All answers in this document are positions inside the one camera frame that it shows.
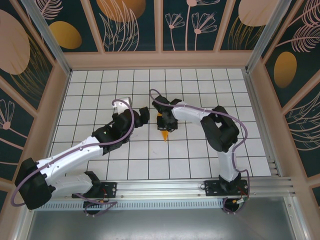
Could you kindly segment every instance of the leaf pattern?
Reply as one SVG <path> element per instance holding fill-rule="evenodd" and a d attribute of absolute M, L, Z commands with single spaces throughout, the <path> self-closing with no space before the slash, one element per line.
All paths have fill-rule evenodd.
<path fill-rule="evenodd" d="M 62 0 L 35 0 L 44 19 L 53 20 L 60 13 Z"/>
<path fill-rule="evenodd" d="M 314 150 L 320 147 L 320 92 L 309 103 L 292 109 L 286 118 L 297 149 Z"/>
<path fill-rule="evenodd" d="M 115 0 L 111 4 L 101 1 L 104 10 L 110 18 L 99 14 L 104 25 L 103 45 L 107 52 L 135 51 L 139 44 L 139 26 L 134 12 L 127 8 L 124 2 L 123 12 Z"/>
<path fill-rule="evenodd" d="M 320 42 L 320 25 L 300 27 L 291 40 L 292 49 L 295 52 L 310 52 Z"/>
<path fill-rule="evenodd" d="M 320 22 L 320 0 L 308 0 L 301 16 L 305 25 L 312 27 Z"/>

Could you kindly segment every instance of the flower pattern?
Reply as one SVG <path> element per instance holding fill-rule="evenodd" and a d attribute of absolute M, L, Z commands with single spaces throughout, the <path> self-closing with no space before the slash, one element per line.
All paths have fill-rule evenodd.
<path fill-rule="evenodd" d="M 15 104 L 9 101 L 8 105 L 5 100 L 0 100 L 0 129 L 8 130 L 14 116 Z"/>
<path fill-rule="evenodd" d="M 190 9 L 192 7 L 195 7 L 195 6 L 205 6 L 205 5 L 213 5 L 213 4 L 217 4 L 219 3 L 220 0 L 186 0 L 186 3 L 188 4 L 188 12 L 186 14 L 186 27 L 185 27 L 185 50 L 188 51 L 188 26 L 189 26 L 189 15 L 190 15 Z M 197 42 L 197 35 L 199 33 L 196 33 L 195 35 L 195 41 Z"/>
<path fill-rule="evenodd" d="M 185 25 L 185 22 L 183 21 L 181 13 L 179 14 L 174 13 L 172 14 L 172 16 L 170 13 L 168 13 L 165 15 L 165 20 L 170 29 L 181 28 Z"/>
<path fill-rule="evenodd" d="M 216 20 L 214 18 L 214 13 L 207 14 L 204 13 L 199 18 L 199 13 L 192 14 L 192 25 L 195 34 L 205 34 L 211 33 L 217 30 L 217 25 L 214 25 Z"/>

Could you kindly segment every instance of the black grid line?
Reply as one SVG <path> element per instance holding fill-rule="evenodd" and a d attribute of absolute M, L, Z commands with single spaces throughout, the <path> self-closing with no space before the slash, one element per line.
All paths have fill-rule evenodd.
<path fill-rule="evenodd" d="M 63 103 L 62 103 L 62 107 L 60 109 L 59 119 L 58 119 L 57 126 L 56 126 L 56 129 L 55 129 L 55 133 L 54 133 L 54 136 L 53 136 L 53 141 L 51 143 L 50 156 L 52 155 L 52 149 L 54 148 L 54 143 L 56 141 L 56 136 L 57 136 L 57 132 L 58 132 L 61 116 L 62 116 L 62 113 L 63 113 L 63 109 L 64 109 L 64 106 L 65 106 L 65 103 L 66 103 L 67 93 L 68 93 L 68 90 L 69 90 L 69 86 L 70 86 L 70 82 L 71 82 L 72 76 L 73 76 L 73 72 L 71 72 L 70 81 L 67 84 L 66 91 L 65 91 L 65 96 L 63 97 Z"/>
<path fill-rule="evenodd" d="M 185 92 L 183 93 L 184 95 L 189 95 L 189 94 L 231 94 L 231 92 Z M 181 92 L 172 92 L 172 93 L 168 93 L 168 95 L 173 95 L 173 94 L 182 94 Z M 235 92 L 235 94 L 247 94 L 247 92 Z M 86 95 L 67 95 L 66 97 L 81 97 L 81 96 L 114 96 L 115 94 L 86 94 Z M 134 93 L 133 95 L 149 95 L 149 93 Z"/>
<path fill-rule="evenodd" d="M 152 82 L 163 82 L 164 80 L 152 80 Z M 181 80 L 170 80 L 170 82 L 180 82 Z M 190 79 L 190 80 L 182 80 L 184 82 L 189 82 L 189 81 L 197 81 L 197 79 Z M 227 81 L 227 79 L 207 79 L 207 80 L 199 80 L 199 81 Z M 243 79 L 231 79 L 230 81 L 244 81 Z M 139 82 L 147 82 L 147 81 L 120 81 L 121 83 L 139 83 Z M 83 81 L 73 81 L 72 84 L 83 84 Z M 90 81 L 89 83 L 100 83 L 99 81 Z M 117 83 L 117 81 L 103 81 L 103 83 Z"/>
<path fill-rule="evenodd" d="M 149 74 L 149 89 L 150 89 L 150 70 L 148 70 L 148 74 Z M 148 107 L 150 109 L 150 98 L 148 98 Z M 148 180 L 150 179 L 150 124 L 149 122 L 148 122 Z"/>
<path fill-rule="evenodd" d="M 230 80 L 229 80 L 229 84 L 230 84 L 231 93 L 232 93 L 232 98 L 233 98 L 234 105 L 235 105 L 236 114 L 238 115 L 238 119 L 239 119 L 239 114 L 238 114 L 238 109 L 237 109 L 237 105 L 236 105 L 236 100 L 235 100 L 234 92 L 232 91 L 232 87 L 231 87 Z M 241 130 L 241 132 L 242 132 L 242 136 L 245 137 L 244 131 L 242 130 L 242 127 L 241 127 L 241 126 L 240 126 L 240 130 Z M 254 174 L 253 174 L 253 172 L 252 172 L 252 167 L 251 167 L 251 163 L 250 163 L 250 159 L 249 159 L 249 153 L 248 153 L 247 145 L 246 145 L 245 142 L 244 142 L 244 147 L 245 147 L 246 155 L 248 156 L 250 171 L 251 171 L 251 174 L 252 174 L 252 176 L 253 176 Z"/>
<path fill-rule="evenodd" d="M 98 110 L 114 110 L 113 108 L 111 109 L 98 109 Z M 256 123 L 256 121 L 242 121 L 243 123 Z M 148 123 L 150 125 L 154 125 L 154 124 L 157 124 L 155 122 L 151 122 L 151 123 Z M 103 123 L 96 123 L 96 124 L 78 124 L 79 126 L 87 126 L 87 125 L 104 125 Z M 59 124 L 59 126 L 75 126 L 75 124 Z M 248 137 L 249 139 L 260 139 L 261 137 Z"/>
<path fill-rule="evenodd" d="M 118 74 L 116 76 L 116 86 L 115 86 L 115 94 L 117 94 L 117 88 L 118 88 L 118 79 L 119 79 L 119 70 L 118 70 Z M 109 155 L 108 155 L 108 164 L 107 164 L 107 169 L 106 169 L 106 176 L 105 176 L 105 179 L 107 180 L 108 179 L 108 172 L 109 172 L 109 162 L 110 162 L 110 152 L 109 152 Z"/>
<path fill-rule="evenodd" d="M 89 125 L 78 125 L 78 126 L 94 126 L 93 124 L 89 124 Z M 261 137 L 248 137 L 248 139 L 261 139 Z M 186 139 L 182 139 L 182 138 L 179 138 L 179 139 L 171 139 L 170 141 L 182 141 L 182 140 L 186 140 Z M 203 140 L 206 140 L 206 138 L 195 138 L 195 139 L 189 139 L 189 140 L 192 140 L 192 141 L 203 141 Z M 150 139 L 150 140 L 130 140 L 131 142 L 162 142 L 162 140 L 153 140 L 153 139 Z M 70 141 L 55 141 L 54 143 L 70 143 Z"/>
<path fill-rule="evenodd" d="M 131 100 L 134 100 L 134 83 L 135 80 L 135 70 L 133 70 L 133 75 L 132 75 L 132 94 L 131 94 Z M 130 163 L 130 141 L 128 142 L 129 146 L 128 146 L 128 167 L 127 167 L 127 173 L 126 173 L 126 179 L 129 180 L 129 163 Z"/>
<path fill-rule="evenodd" d="M 184 97 L 184 86 L 182 84 L 182 74 L 181 74 L 181 69 L 180 69 L 180 75 L 181 75 L 181 89 L 182 89 L 182 99 L 183 101 L 185 101 L 185 97 Z M 187 153 L 188 153 L 188 164 L 189 164 L 189 175 L 191 178 L 191 165 L 190 165 L 190 154 L 189 154 L 189 143 L 188 143 L 188 131 L 187 131 L 187 123 L 184 123 L 184 127 L 185 127 L 185 138 L 186 138 L 186 149 L 187 149 Z"/>
<path fill-rule="evenodd" d="M 196 75 L 196 79 L 198 79 L 198 73 L 197 73 L 197 71 L 195 71 L 195 75 Z M 214 91 L 216 92 L 215 82 L 213 82 L 213 86 L 214 86 Z M 199 91 L 199 98 L 200 98 L 200 106 L 202 107 L 199 81 L 198 81 L 198 91 Z M 208 149 L 208 144 L 207 144 L 207 143 L 206 143 L 206 152 L 208 153 L 210 176 L 211 176 L 211 178 L 212 178 L 211 163 L 210 163 L 209 149 Z"/>
<path fill-rule="evenodd" d="M 84 85 L 86 85 L 86 82 L 87 82 L 88 72 L 89 72 L 89 71 L 86 72 Z M 81 104 L 82 104 L 82 99 L 83 99 L 83 97 L 84 97 L 84 96 L 82 95 L 81 101 L 80 101 L 80 108 L 81 108 Z M 77 130 L 77 123 L 78 123 L 78 119 L 79 119 L 79 114 L 80 114 L 80 109 L 79 109 L 79 112 L 78 112 L 78 116 L 76 117 L 76 122 L 75 122 L 75 127 L 74 127 L 74 133 L 73 133 L 73 138 L 72 138 L 72 144 L 71 144 L 71 146 L 73 146 L 73 144 L 74 144 L 74 139 L 75 139 L 75 135 L 76 135 L 76 130 Z M 88 165 L 89 165 L 89 161 L 86 163 L 86 169 L 85 169 L 86 171 L 88 170 Z"/>
<path fill-rule="evenodd" d="M 165 97 L 167 97 L 167 71 L 164 70 L 164 89 L 165 89 Z M 168 147 L 168 167 L 169 167 L 169 179 L 171 179 L 170 176 L 170 153 L 169 153 L 169 136 L 166 141 L 167 147 Z"/>
<path fill-rule="evenodd" d="M 218 157 L 215 156 L 202 156 L 202 157 L 190 157 L 189 159 L 218 159 Z M 265 155 L 261 156 L 261 155 L 254 155 L 254 156 L 239 156 L 238 158 L 266 158 L 267 157 Z M 186 157 L 171 157 L 171 160 L 177 160 L 177 159 L 187 159 Z M 111 159 L 110 161 L 126 161 L 128 160 L 127 158 L 119 158 L 119 159 Z M 139 161 L 139 160 L 148 160 L 148 158 L 130 158 L 130 161 Z M 168 160 L 167 157 L 159 157 L 159 158 L 151 158 L 150 160 Z M 105 159 L 92 159 L 90 160 L 90 162 L 92 161 L 107 161 Z"/>

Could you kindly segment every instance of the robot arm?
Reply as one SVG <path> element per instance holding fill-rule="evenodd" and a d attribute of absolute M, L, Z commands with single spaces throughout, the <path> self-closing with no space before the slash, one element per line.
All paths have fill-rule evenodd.
<path fill-rule="evenodd" d="M 158 130 L 172 132 L 178 129 L 179 120 L 201 126 L 209 145 L 218 154 L 221 187 L 226 192 L 228 189 L 234 188 L 241 175 L 234 169 L 232 163 L 232 149 L 238 141 L 239 135 L 239 129 L 233 120 L 226 116 L 183 107 L 186 103 L 180 99 L 174 99 L 169 102 L 165 97 L 159 95 L 155 100 L 163 104 L 173 105 L 169 107 L 158 104 L 155 101 L 152 102 L 152 105 L 161 114 L 161 116 L 157 117 Z M 227 111 L 222 106 L 217 106 L 212 110 L 227 114 Z"/>
<path fill-rule="evenodd" d="M 97 176 L 91 172 L 85 172 L 78 176 L 65 176 L 74 167 L 77 167 L 91 159 L 101 157 L 113 150 L 116 150 L 129 141 L 130 136 L 111 145 L 97 144 L 111 143 L 123 137 L 130 129 L 132 116 L 129 109 L 121 102 L 116 102 L 117 113 L 112 115 L 112 122 L 95 130 L 91 136 L 88 136 L 81 143 L 67 149 L 55 156 L 41 159 L 34 162 L 29 158 L 22 162 L 18 175 L 15 180 L 15 185 L 18 186 L 21 181 L 33 171 L 41 168 L 52 160 L 62 157 L 55 163 L 45 167 L 40 172 L 31 177 L 22 187 L 19 192 L 28 207 L 28 209 L 36 209 L 48 202 L 52 196 L 64 197 L 70 194 L 94 193 L 100 189 L 101 182 Z M 134 127 L 139 128 L 147 124 L 150 119 L 149 110 L 147 107 L 139 109 L 140 115 L 133 111 Z"/>

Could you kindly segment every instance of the white plant drawing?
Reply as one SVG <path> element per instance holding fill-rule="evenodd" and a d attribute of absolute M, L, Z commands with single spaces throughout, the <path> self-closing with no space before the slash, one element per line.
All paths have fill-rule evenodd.
<path fill-rule="evenodd" d="M 185 22 L 183 21 L 181 13 L 179 13 L 179 14 L 174 13 L 174 14 L 172 14 L 172 16 L 170 13 L 168 13 L 165 15 L 165 20 L 170 28 L 171 43 L 172 43 L 173 51 L 175 51 L 176 49 L 175 49 L 175 44 L 174 44 L 174 38 L 172 35 L 172 29 L 177 29 L 177 28 L 183 27 L 185 25 Z"/>
<path fill-rule="evenodd" d="M 308 25 L 309 27 L 313 25 L 317 25 L 320 21 L 319 13 L 320 13 L 320 0 L 307 0 L 303 9 L 303 13 L 299 17 L 297 17 L 295 20 L 293 20 L 288 27 L 290 27 L 299 19 L 302 19 L 303 23 L 305 25 Z"/>
<path fill-rule="evenodd" d="M 109 17 L 99 13 L 104 25 L 103 45 L 108 52 L 135 51 L 139 45 L 139 26 L 131 9 L 122 2 L 123 12 L 115 0 L 111 5 L 101 1 L 104 11 Z"/>
<path fill-rule="evenodd" d="M 27 136 L 11 128 L 11 121 L 14 116 L 14 112 L 15 112 L 15 104 L 12 101 L 9 101 L 8 104 L 6 104 L 6 101 L 4 99 L 0 99 L 0 132 L 9 130 L 26 139 Z M 2 137 L 0 137 L 0 141 L 17 149 L 20 149 L 20 150 L 24 149 L 22 146 L 19 146 L 17 144 L 14 144 L 13 142 L 5 140 Z M 17 163 L 10 163 L 10 162 L 4 162 L 4 161 L 0 161 L 0 164 L 18 165 Z"/>
<path fill-rule="evenodd" d="M 44 19 L 54 20 L 62 10 L 62 0 L 34 0 Z"/>
<path fill-rule="evenodd" d="M 293 108 L 286 120 L 298 150 L 320 148 L 320 92 L 309 103 Z"/>
<path fill-rule="evenodd" d="M 207 14 L 204 13 L 199 18 L 199 13 L 192 14 L 192 25 L 195 33 L 194 40 L 194 50 L 197 50 L 197 37 L 199 34 L 212 33 L 217 30 L 217 25 L 214 25 L 216 20 L 214 18 L 214 13 Z"/>
<path fill-rule="evenodd" d="M 188 26 L 189 26 L 189 15 L 191 7 L 205 6 L 219 3 L 220 0 L 186 0 L 188 4 L 188 11 L 186 14 L 186 26 L 185 26 L 185 50 L 188 51 Z"/>
<path fill-rule="evenodd" d="M 299 53 L 310 53 L 310 49 L 314 49 L 320 42 L 320 25 L 308 26 L 304 25 L 293 35 L 293 38 L 277 45 L 281 46 L 291 43 L 292 49 Z"/>
<path fill-rule="evenodd" d="M 276 47 L 291 43 L 292 49 L 299 53 L 309 53 L 316 47 L 320 42 L 320 0 L 307 0 L 303 13 L 289 26 L 299 19 L 302 20 L 304 26 L 298 28 L 292 39 L 281 42 Z"/>

